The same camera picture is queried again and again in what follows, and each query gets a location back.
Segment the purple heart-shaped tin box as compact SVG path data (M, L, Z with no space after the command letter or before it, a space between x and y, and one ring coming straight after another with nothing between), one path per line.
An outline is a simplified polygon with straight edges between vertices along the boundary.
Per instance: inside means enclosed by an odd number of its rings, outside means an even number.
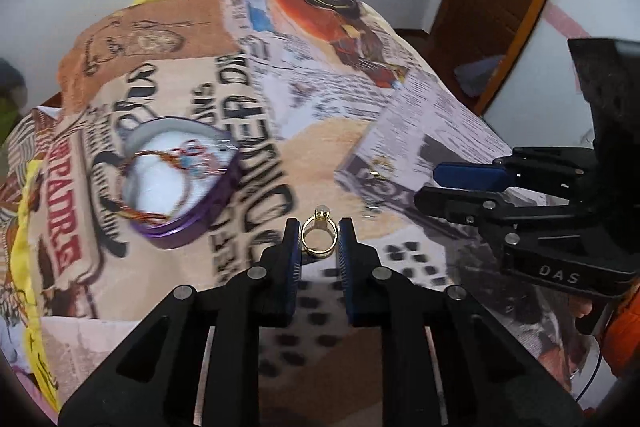
M175 249L214 224L240 179L240 147L229 131L160 117L122 143L116 210L152 245Z

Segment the orange sleeve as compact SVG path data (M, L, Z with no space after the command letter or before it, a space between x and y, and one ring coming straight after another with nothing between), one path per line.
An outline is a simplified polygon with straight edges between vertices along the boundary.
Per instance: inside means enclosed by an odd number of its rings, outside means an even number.
M639 301L639 288L636 288L617 307L601 338L600 347L603 358L616 377L623 375L639 350Z

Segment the newspaper print blanket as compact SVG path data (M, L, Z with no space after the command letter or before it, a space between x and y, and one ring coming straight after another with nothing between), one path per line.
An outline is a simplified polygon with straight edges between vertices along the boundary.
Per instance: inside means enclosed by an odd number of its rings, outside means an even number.
M503 277L474 228L413 196L444 161L509 147L355 0L160 0L85 30L29 190L28 241L61 426L579 426L561 310ZM116 210L122 143L181 117L240 147L230 202L160 249ZM227 283L300 223L288 326L227 309ZM421 287L416 321L352 326L350 218Z

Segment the yellow cloth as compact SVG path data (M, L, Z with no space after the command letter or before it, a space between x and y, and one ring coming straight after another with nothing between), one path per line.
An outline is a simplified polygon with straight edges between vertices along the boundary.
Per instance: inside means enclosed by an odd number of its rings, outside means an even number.
M17 230L10 256L10 271L15 287L18 306L24 315L25 330L23 347L29 367L43 396L58 418L61 403L58 399L58 381L50 371L46 349L42 340L38 298L32 283L32 250L28 241L29 190L39 172L41 160L32 160L27 164L26 182L17 208Z

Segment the striped brown patterned bedding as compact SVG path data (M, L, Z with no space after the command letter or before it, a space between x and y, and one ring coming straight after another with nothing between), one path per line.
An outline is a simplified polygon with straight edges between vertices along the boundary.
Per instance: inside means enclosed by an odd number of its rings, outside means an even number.
M18 227L17 209L27 183L27 167L42 159L61 109L37 106L17 121L1 145L1 316L10 326L24 322L23 297L12 281L10 257Z

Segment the green patterned box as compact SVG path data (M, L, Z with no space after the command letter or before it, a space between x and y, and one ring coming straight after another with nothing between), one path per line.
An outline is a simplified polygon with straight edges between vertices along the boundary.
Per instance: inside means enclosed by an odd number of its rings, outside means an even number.
M7 94L1 95L0 101L0 144L6 143L9 134L25 118L26 102L16 101Z

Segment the dark grey plush item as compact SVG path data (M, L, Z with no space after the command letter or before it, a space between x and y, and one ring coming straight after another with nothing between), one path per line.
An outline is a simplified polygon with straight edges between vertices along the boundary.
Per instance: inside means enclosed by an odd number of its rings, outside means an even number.
M4 58L0 60L0 92L2 98L23 108L28 99L28 91L22 74Z

